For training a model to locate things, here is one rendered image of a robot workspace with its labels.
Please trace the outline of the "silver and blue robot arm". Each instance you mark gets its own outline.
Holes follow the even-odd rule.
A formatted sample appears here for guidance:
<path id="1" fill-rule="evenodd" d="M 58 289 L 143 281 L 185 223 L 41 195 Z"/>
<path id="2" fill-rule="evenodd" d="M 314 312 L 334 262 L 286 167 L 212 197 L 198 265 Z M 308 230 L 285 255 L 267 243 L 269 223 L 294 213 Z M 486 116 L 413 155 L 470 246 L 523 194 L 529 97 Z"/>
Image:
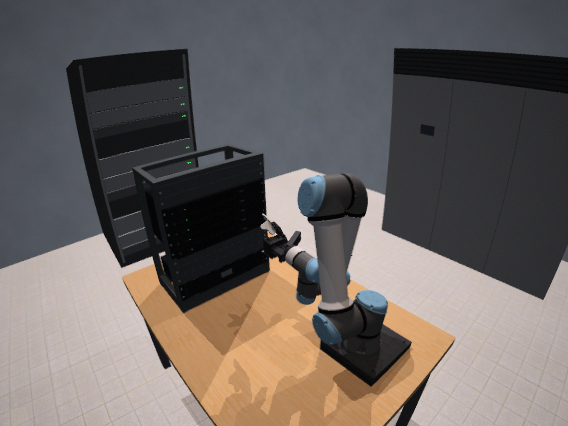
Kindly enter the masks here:
<path id="1" fill-rule="evenodd" d="M 286 244 L 296 246 L 285 255 L 286 263 L 298 271 L 297 301 L 310 305 L 321 295 L 312 317 L 318 337 L 328 345 L 341 343 L 349 355 L 361 359 L 379 352 L 388 308 L 387 299 L 376 291 L 361 290 L 354 301 L 348 297 L 348 266 L 367 206 L 366 188 L 352 174 L 306 178 L 299 187 L 298 207 L 314 228 L 317 259 L 297 246 L 300 231 Z"/>

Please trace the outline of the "black server rack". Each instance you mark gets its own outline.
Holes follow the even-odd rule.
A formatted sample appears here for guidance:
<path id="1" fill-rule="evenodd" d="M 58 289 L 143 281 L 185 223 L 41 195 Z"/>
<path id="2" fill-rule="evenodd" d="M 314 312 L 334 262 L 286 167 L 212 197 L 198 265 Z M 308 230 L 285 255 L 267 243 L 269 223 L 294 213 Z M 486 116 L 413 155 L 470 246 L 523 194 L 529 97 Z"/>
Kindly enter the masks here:
<path id="1" fill-rule="evenodd" d="M 221 151 L 220 162 L 158 179 L 145 172 Z M 132 169 L 159 282 L 183 313 L 270 271 L 263 153 L 224 144 Z"/>

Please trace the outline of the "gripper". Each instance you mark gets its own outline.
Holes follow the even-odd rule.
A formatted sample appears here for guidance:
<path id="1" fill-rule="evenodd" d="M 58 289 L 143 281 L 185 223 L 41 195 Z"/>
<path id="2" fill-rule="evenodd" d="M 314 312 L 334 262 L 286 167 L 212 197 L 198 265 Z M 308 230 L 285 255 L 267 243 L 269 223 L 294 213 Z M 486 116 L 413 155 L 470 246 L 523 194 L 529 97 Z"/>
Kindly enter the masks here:
<path id="1" fill-rule="evenodd" d="M 261 229 L 267 230 L 271 235 L 274 235 L 275 233 L 278 234 L 278 235 L 273 236 L 273 237 L 263 238 L 264 239 L 263 240 L 263 243 L 264 243 L 263 252 L 270 259 L 276 258 L 275 255 L 278 255 L 278 253 L 279 253 L 280 254 L 280 255 L 278 255 L 279 262 L 282 263 L 282 262 L 285 261 L 285 256 L 283 256 L 281 258 L 281 255 L 286 255 L 288 250 L 291 249 L 292 247 L 295 247 L 296 245 L 286 246 L 286 244 L 288 243 L 288 240 L 287 240 L 287 237 L 285 236 L 285 234 L 283 233 L 282 229 L 280 228 L 280 226 L 276 222 L 272 221 L 265 214 L 262 214 L 262 216 L 264 217 L 266 222 L 264 222 L 260 226 Z"/>

